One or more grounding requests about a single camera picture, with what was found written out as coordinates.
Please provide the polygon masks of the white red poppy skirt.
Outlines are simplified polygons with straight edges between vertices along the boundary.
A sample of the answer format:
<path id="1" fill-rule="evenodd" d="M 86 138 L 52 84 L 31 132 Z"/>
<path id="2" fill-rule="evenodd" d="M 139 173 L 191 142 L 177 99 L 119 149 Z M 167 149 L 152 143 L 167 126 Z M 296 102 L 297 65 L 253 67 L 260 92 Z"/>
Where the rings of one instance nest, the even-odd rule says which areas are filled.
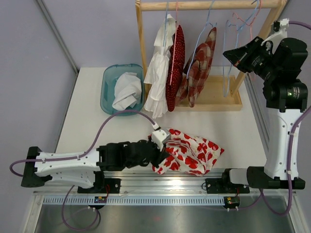
<path id="1" fill-rule="evenodd" d="M 202 177 L 214 167 L 224 149 L 218 144 L 200 136 L 189 135 L 180 130 L 169 128 L 170 140 L 166 143 L 168 157 L 153 172 L 162 175 L 177 171 Z"/>

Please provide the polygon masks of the plain white skirt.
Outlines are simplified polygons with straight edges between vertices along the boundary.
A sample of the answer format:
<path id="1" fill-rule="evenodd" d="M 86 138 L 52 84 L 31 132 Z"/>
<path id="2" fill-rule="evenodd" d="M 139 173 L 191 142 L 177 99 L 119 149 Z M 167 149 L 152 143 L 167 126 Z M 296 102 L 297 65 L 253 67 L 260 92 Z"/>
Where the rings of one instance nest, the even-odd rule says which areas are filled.
<path id="1" fill-rule="evenodd" d="M 141 80 L 138 74 L 125 72 L 116 82 L 112 107 L 118 111 L 123 111 L 128 107 L 133 108 L 140 102 L 141 94 Z"/>

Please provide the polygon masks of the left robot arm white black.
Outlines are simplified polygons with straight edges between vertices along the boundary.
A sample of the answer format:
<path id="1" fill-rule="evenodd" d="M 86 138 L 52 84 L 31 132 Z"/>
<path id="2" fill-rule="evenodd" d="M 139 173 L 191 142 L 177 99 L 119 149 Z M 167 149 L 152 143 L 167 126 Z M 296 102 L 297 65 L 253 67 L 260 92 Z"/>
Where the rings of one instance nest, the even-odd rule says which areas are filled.
<path id="1" fill-rule="evenodd" d="M 168 158 L 165 148 L 148 140 L 109 143 L 91 149 L 86 155 L 47 153 L 39 147 L 28 149 L 21 186 L 42 187 L 46 182 L 74 185 L 100 193 L 105 188 L 104 172 L 148 166 L 158 168 Z"/>

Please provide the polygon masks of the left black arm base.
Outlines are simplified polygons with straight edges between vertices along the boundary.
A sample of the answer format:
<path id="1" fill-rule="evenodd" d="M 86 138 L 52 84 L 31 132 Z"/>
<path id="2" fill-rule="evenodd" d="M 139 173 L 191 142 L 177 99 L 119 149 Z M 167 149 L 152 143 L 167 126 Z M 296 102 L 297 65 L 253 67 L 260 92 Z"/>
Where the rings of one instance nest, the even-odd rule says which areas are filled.
<path id="1" fill-rule="evenodd" d="M 78 187 L 77 193 L 79 194 L 119 194 L 121 188 L 121 179 L 117 178 L 105 178 L 104 184 L 98 187 L 93 186 L 91 188 Z"/>

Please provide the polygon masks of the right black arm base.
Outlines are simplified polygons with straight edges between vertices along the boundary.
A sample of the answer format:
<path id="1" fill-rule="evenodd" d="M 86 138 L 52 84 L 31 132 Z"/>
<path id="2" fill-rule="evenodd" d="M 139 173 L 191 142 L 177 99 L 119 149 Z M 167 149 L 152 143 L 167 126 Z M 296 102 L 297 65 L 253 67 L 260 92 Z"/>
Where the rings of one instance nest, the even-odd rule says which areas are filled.
<path id="1" fill-rule="evenodd" d="M 249 194 L 250 189 L 243 184 L 233 184 L 223 181 L 221 178 L 205 179 L 208 194 Z"/>

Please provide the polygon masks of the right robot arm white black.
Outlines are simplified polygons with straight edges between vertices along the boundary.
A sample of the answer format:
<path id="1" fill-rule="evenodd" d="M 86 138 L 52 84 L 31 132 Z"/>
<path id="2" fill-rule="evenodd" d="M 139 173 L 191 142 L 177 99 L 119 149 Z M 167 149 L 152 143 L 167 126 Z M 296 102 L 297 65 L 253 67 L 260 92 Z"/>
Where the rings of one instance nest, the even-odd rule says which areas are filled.
<path id="1" fill-rule="evenodd" d="M 276 49 L 271 40 L 255 37 L 245 46 L 223 52 L 239 71 L 254 72 L 264 81 L 263 95 L 270 130 L 264 166 L 230 169 L 221 188 L 232 192 L 238 184 L 257 189 L 305 188 L 296 165 L 299 120 L 306 113 L 308 88 L 297 77 L 308 56 L 307 44 L 296 38 L 281 39 Z"/>

